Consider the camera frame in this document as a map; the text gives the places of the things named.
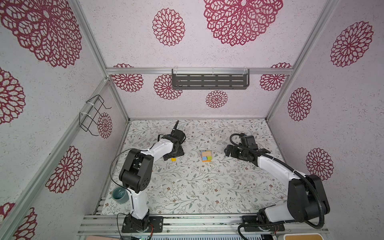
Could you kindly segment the plain tan wood block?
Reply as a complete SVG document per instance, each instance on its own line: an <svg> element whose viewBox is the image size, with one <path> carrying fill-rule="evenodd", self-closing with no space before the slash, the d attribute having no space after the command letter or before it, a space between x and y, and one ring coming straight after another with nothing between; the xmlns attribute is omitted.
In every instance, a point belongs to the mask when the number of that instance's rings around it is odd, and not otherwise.
<svg viewBox="0 0 384 240"><path fill-rule="evenodd" d="M211 157L212 156L211 151L203 151L203 152L201 152L201 154L202 154L202 157Z"/></svg>

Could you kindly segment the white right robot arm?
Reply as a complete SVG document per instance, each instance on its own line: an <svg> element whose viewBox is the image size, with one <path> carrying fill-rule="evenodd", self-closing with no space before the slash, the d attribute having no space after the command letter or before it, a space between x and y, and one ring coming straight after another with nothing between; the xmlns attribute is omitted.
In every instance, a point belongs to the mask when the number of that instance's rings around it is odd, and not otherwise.
<svg viewBox="0 0 384 240"><path fill-rule="evenodd" d="M273 157L269 150L258 147L254 136L232 134L229 140L230 144L224 150L227 157L251 163L268 172L288 191L285 203L259 210L257 225L306 223L314 229L324 226L330 205L320 177L306 175Z"/></svg>

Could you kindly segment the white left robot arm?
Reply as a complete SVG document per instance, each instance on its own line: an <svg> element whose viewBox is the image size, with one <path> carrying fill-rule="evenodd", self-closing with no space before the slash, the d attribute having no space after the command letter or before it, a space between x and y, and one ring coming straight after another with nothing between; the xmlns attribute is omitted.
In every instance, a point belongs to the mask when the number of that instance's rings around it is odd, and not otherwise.
<svg viewBox="0 0 384 240"><path fill-rule="evenodd" d="M184 155L182 143L186 134L173 129L170 134L158 138L158 141L147 150L131 149L119 174L123 187L128 189L132 196L133 212L131 216L143 220L149 214L147 206L147 193L153 165L157 160L168 160Z"/></svg>

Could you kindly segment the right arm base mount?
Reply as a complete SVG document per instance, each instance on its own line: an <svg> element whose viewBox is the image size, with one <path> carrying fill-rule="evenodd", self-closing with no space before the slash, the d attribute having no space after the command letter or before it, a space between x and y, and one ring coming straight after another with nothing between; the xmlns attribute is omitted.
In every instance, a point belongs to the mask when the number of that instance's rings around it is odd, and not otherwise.
<svg viewBox="0 0 384 240"><path fill-rule="evenodd" d="M246 225L244 227L246 232L279 232L285 230L283 224L273 224L260 213L244 215L242 221Z"/></svg>

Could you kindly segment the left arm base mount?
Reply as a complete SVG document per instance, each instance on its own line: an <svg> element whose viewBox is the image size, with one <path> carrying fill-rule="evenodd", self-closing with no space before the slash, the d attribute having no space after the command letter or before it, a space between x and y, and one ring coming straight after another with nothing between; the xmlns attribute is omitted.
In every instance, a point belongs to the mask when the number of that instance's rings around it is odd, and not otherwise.
<svg viewBox="0 0 384 240"><path fill-rule="evenodd" d="M151 217L147 213L142 220L126 215L123 221L122 233L161 233L163 231L164 217Z"/></svg>

